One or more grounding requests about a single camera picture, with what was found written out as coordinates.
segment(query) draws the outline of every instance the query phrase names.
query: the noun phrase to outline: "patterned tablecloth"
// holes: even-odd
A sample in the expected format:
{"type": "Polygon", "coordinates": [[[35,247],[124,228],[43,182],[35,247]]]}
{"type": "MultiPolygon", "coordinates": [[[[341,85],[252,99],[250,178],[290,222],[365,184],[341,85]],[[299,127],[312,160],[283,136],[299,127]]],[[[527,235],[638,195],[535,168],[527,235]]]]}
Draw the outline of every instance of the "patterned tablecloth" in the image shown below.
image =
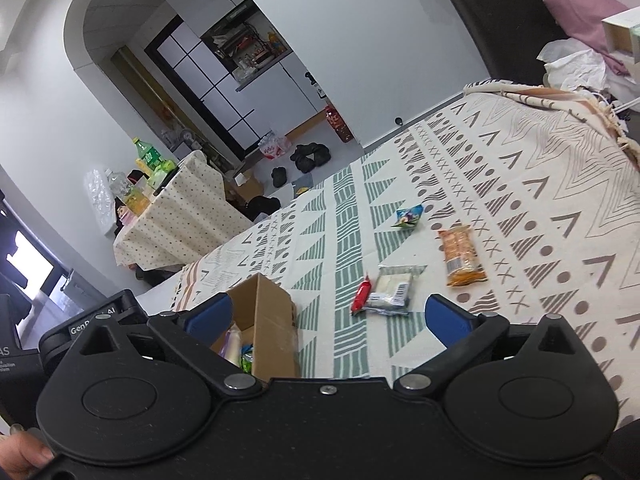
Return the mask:
{"type": "Polygon", "coordinates": [[[190,264],[252,226],[225,199],[222,175],[193,152],[180,171],[135,222],[118,233],[119,265],[144,270],[190,264]]]}
{"type": "Polygon", "coordinates": [[[615,143],[559,110],[472,94],[187,266],[174,309],[193,308],[255,272],[298,306],[307,377],[401,374],[443,347],[424,303],[439,292],[512,322],[563,314],[620,401],[640,414],[640,178],[615,143]],[[423,203],[414,231],[395,211],[423,203]],[[436,233],[470,224],[489,280],[446,286],[436,233]],[[426,266],[407,317],[351,317],[378,264],[426,266]]]}

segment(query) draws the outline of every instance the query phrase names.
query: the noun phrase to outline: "yellow liquid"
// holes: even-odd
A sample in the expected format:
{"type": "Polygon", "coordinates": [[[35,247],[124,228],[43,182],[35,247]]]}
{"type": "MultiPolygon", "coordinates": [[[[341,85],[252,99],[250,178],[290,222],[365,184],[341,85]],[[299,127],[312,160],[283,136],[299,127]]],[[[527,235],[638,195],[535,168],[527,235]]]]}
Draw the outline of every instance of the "yellow liquid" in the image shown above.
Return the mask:
{"type": "Polygon", "coordinates": [[[151,204],[149,199],[144,196],[139,189],[135,188],[125,197],[124,203],[135,216],[142,215],[149,204],[151,204]]]}

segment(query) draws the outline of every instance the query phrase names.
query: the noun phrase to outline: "countertop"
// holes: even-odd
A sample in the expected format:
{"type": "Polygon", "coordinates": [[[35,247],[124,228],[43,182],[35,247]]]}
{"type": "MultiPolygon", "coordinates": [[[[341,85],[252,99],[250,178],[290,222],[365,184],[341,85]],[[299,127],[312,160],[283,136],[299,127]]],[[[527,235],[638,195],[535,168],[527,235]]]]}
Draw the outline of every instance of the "countertop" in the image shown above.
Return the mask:
{"type": "Polygon", "coordinates": [[[272,59],[270,62],[268,62],[265,66],[263,66],[260,70],[256,70],[253,74],[251,74],[247,79],[245,79],[244,81],[242,81],[240,83],[240,85],[238,86],[238,88],[236,88],[236,92],[241,91],[242,89],[246,88],[247,86],[249,86],[252,82],[254,82],[256,79],[258,79],[262,74],[264,74],[265,72],[267,72],[268,69],[270,69],[272,66],[274,66],[275,64],[281,62],[283,59],[285,59],[289,54],[293,54],[293,50],[289,49],[286,52],[283,52],[282,54],[280,54],[277,58],[272,59]]]}

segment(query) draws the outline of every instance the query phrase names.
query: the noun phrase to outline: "black headboard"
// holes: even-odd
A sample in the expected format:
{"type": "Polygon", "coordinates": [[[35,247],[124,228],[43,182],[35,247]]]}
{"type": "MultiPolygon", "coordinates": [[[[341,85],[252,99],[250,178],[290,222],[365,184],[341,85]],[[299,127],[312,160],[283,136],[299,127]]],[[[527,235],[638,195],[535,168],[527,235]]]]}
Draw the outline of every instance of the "black headboard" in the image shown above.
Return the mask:
{"type": "Polygon", "coordinates": [[[549,41],[567,36],[542,0],[451,0],[493,78],[540,85],[536,57],[549,41]]]}

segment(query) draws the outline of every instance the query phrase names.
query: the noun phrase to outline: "pink cloth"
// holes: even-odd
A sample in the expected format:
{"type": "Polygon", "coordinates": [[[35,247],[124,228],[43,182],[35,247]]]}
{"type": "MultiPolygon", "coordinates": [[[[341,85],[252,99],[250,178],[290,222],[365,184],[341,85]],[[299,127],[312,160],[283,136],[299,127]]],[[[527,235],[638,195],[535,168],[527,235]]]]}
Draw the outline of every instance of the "pink cloth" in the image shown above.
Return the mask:
{"type": "Polygon", "coordinates": [[[602,20],[628,7],[617,0],[543,0],[556,22],[568,36],[589,45],[604,56],[616,74],[628,75],[625,66],[607,50],[602,20]]]}

